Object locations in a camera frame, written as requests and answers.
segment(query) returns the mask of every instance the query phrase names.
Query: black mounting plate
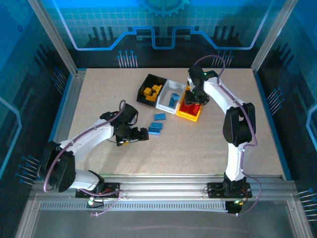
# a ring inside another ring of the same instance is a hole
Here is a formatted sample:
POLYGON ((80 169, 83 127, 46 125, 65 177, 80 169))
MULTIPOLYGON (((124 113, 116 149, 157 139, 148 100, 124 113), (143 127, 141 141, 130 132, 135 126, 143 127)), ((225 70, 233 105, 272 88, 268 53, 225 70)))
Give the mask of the black mounting plate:
MULTIPOLYGON (((120 190, 120 183, 118 183, 118 182, 104 182, 104 187, 102 190, 106 191, 105 193, 119 191, 120 190)), ((79 190, 79 191, 76 191, 75 197, 76 198, 90 198, 91 195, 88 195, 85 192, 82 192, 79 190)), ((98 198, 102 198, 102 197, 118 198, 119 192, 112 194, 112 195, 98 196, 98 198)))
MULTIPOLYGON (((247 182, 247 189, 249 188, 250 191, 248 192, 248 198, 252 197, 252 191, 251 186, 247 182)), ((209 182, 207 183, 207 189, 208 189, 208 198, 244 198, 246 195, 243 191, 235 193, 232 196, 225 196, 224 195, 224 189, 223 184, 221 182, 209 182)))

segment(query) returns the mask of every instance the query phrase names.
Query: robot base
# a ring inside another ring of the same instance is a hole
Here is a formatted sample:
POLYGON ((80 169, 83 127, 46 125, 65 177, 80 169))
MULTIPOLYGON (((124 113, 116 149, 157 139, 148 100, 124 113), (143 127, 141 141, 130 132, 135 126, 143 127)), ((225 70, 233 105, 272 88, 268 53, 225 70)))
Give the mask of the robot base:
MULTIPOLYGON (((248 191, 248 198, 252 197, 251 186, 248 182, 245 183, 248 191)), ((208 198, 245 198, 246 194, 242 190, 232 191, 230 195, 225 195, 226 191, 222 182, 207 183, 208 198)))
MULTIPOLYGON (((120 190, 120 183, 118 182, 104 182, 103 184, 103 188, 101 189, 101 191, 104 191, 104 193, 108 193, 108 192, 114 192, 114 191, 119 191, 120 190)), ((118 198, 119 196, 119 192, 112 194, 112 195, 105 195, 105 196, 98 196, 98 198, 118 198)), ((82 191, 76 191, 76 198, 90 198, 91 195, 88 195, 82 191)))

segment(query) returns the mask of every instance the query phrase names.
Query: yellow block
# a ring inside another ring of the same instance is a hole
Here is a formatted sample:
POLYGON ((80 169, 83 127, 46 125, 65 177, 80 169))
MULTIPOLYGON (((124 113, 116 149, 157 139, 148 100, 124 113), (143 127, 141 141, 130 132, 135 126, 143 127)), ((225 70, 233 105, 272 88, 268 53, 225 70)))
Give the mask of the yellow block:
POLYGON ((156 92, 157 89, 158 89, 158 86, 157 86, 157 85, 154 85, 154 86, 152 87, 152 90, 153 90, 154 92, 156 92))
POLYGON ((156 93, 157 93, 157 94, 159 94, 161 88, 162 88, 162 85, 158 86, 158 88, 157 88, 157 90, 156 90, 156 93))
POLYGON ((152 90, 151 90, 151 88, 146 88, 146 89, 144 89, 143 93, 144 93, 144 95, 147 96, 147 95, 150 95, 152 93, 152 90))
POLYGON ((151 101, 151 102, 155 102, 156 98, 157 98, 156 96, 149 96, 149 95, 147 95, 145 97, 146 100, 151 101))

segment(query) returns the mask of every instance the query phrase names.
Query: glass panel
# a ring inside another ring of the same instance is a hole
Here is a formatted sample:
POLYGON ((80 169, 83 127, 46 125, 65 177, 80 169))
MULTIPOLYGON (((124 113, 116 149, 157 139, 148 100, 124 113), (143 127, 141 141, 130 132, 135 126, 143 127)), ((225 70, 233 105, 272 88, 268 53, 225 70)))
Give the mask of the glass panel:
POLYGON ((81 68, 189 67, 207 54, 250 67, 285 1, 43 2, 81 68))
POLYGON ((26 0, 0 6, 0 237, 13 237, 69 72, 26 0))
MULTIPOLYGON (((317 2, 298 1, 258 72, 270 106, 268 114, 272 115, 292 179, 299 191, 312 187, 314 193, 317 191, 316 22, 317 2)), ((316 223, 310 224, 317 231, 316 223)))

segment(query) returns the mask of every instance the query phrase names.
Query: cable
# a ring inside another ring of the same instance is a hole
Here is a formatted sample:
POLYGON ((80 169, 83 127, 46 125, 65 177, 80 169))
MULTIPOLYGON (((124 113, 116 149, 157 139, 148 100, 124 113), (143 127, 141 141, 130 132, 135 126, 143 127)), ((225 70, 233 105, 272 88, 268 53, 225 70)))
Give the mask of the cable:
POLYGON ((125 100, 121 100, 121 102, 120 102, 120 104, 119 104, 120 111, 119 111, 113 118, 111 118, 110 120, 107 120, 106 122, 101 123, 101 124, 99 124, 99 125, 97 125, 97 126, 93 126, 93 127, 89 128, 88 130, 82 132, 81 134, 79 134, 78 136, 76 136, 75 139, 73 139, 73 141, 69 142, 69 143, 58 153, 58 155, 57 155, 57 156, 55 157, 55 159, 53 160, 52 165, 50 166, 49 171, 48 171, 48 173, 47 173, 47 175, 46 175, 46 177, 45 177, 44 186, 43 186, 44 192, 51 192, 51 191, 54 190, 54 188, 52 188, 52 189, 50 189, 50 190, 47 190, 47 185, 48 185, 48 182, 49 182, 49 178, 50 178, 50 176, 51 176, 51 174, 52 174, 53 168, 54 168, 55 164, 57 163, 57 161, 59 160, 59 158, 62 156, 62 154, 63 154, 69 147, 71 147, 77 140, 79 140, 82 136, 84 136, 84 135, 86 135, 87 133, 91 132, 92 130, 95 130, 95 129, 101 127, 101 126, 104 126, 104 125, 106 125, 106 124, 112 122, 112 121, 115 120, 116 118, 118 118, 118 116, 123 112, 124 107, 125 107, 125 104, 126 104, 125 100))
POLYGON ((116 193, 118 193, 118 192, 120 192, 118 198, 117 198, 107 209, 105 209, 104 211, 99 212, 99 213, 97 213, 97 212, 96 212, 95 214, 94 214, 94 213, 91 213, 90 216, 92 216, 92 217, 97 217, 97 216, 100 216, 100 215, 106 213, 107 211, 109 211, 109 210, 119 201, 119 199, 120 199, 121 196, 123 195, 123 191, 122 191, 122 190, 117 191, 116 193))
POLYGON ((209 193, 209 192, 212 191, 212 190, 221 191, 221 190, 224 190, 224 187, 222 187, 221 189, 215 189, 215 188, 212 188, 212 187, 205 186, 205 187, 203 188, 203 193, 209 193))
POLYGON ((86 189, 82 189, 80 188, 79 189, 80 191, 88 194, 88 195, 91 195, 91 196, 94 196, 94 197, 104 197, 104 196, 109 196, 109 195, 113 195, 113 194, 117 194, 117 193, 120 193, 121 190, 118 190, 118 191, 113 191, 113 192, 107 192, 107 193, 102 193, 102 194, 99 194, 99 193, 93 193, 93 192, 90 192, 86 189))
POLYGON ((218 75, 217 84, 218 84, 219 88, 220 88, 234 103, 236 103, 236 104, 239 106, 239 108, 240 108, 241 111, 243 112, 243 115, 244 115, 245 119, 247 120, 249 129, 250 129, 250 132, 251 132, 251 134, 252 134, 252 138, 254 139, 254 144, 250 144, 250 143, 249 143, 249 144, 245 144, 245 145, 242 147, 241 160, 240 160, 240 171, 241 171, 241 173, 242 173, 245 177, 248 177, 248 178, 250 178, 250 179, 255 180, 255 181, 258 183, 260 190, 259 190, 259 194, 258 194, 258 196, 257 196, 257 199, 256 199, 255 202, 252 204, 252 206, 251 206, 248 210, 246 210, 245 212, 239 214, 239 216, 242 216, 242 215, 247 214, 249 211, 251 211, 251 210, 255 207, 255 205, 259 202, 259 199, 260 199, 261 194, 262 194, 262 186, 261 186, 261 183, 259 182, 259 180, 257 180, 256 178, 254 178, 254 177, 252 177, 252 176, 247 175, 247 174, 244 173, 244 171, 243 171, 244 152, 245 152, 245 150, 246 150, 248 147, 256 147, 256 146, 258 145, 258 141, 257 141, 256 135, 255 135, 255 133, 254 133, 254 129, 253 129, 253 127, 252 127, 252 124, 251 124, 251 122, 250 122, 250 118, 249 118, 249 116, 248 116, 246 110, 245 110, 245 109, 243 108, 243 106, 235 99, 235 97, 234 97, 233 95, 231 95, 231 93, 229 93, 229 92, 221 85, 221 83, 220 83, 220 76, 222 75, 222 73, 224 72, 224 69, 225 69, 225 67, 226 67, 225 61, 223 60, 223 58, 220 57, 220 56, 208 55, 208 56, 204 56, 204 57, 200 58, 199 60, 197 60, 197 61, 194 63, 194 65, 196 65, 196 64, 199 63, 200 61, 202 61, 202 60, 204 60, 204 59, 206 59, 206 58, 210 58, 210 57, 218 58, 218 59, 220 59, 220 60, 222 61, 222 70, 221 70, 221 72, 220 72, 219 75, 218 75))
POLYGON ((104 202, 101 202, 101 203, 102 203, 101 205, 99 205, 99 206, 97 206, 97 207, 90 207, 89 209, 99 208, 99 207, 102 207, 102 206, 104 206, 104 205, 105 205, 105 203, 104 203, 104 202))
POLYGON ((117 142, 115 142, 115 141, 113 141, 113 140, 109 140, 109 139, 107 139, 107 141, 112 142, 112 143, 117 143, 117 142))

